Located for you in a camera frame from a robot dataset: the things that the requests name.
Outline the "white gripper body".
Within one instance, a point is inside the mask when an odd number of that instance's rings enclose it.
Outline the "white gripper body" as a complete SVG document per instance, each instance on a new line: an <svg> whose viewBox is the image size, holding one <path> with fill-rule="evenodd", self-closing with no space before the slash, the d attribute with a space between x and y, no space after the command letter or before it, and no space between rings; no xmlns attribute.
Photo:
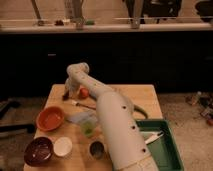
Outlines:
<svg viewBox="0 0 213 171"><path fill-rule="evenodd" d="M76 94L79 87L80 87L80 84L78 82L76 82L75 80L72 80L71 78L67 78L65 81L64 94L69 94L69 95Z"/></svg>

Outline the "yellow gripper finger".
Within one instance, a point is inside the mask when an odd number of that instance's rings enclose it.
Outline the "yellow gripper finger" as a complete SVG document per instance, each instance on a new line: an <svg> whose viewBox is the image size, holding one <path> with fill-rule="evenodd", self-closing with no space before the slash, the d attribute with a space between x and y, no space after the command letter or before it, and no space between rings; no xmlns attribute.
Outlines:
<svg viewBox="0 0 213 171"><path fill-rule="evenodd" d="M77 94L69 95L68 99L77 99Z"/></svg>

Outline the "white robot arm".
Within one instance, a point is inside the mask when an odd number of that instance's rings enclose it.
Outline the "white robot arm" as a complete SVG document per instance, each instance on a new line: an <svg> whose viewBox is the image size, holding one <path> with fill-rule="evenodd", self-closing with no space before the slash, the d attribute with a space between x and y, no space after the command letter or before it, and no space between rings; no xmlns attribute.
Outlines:
<svg viewBox="0 0 213 171"><path fill-rule="evenodd" d="M130 99L89 76L87 63L66 69L65 87L72 96L83 85L96 100L96 112L109 155L116 171L159 171L134 120Z"/></svg>

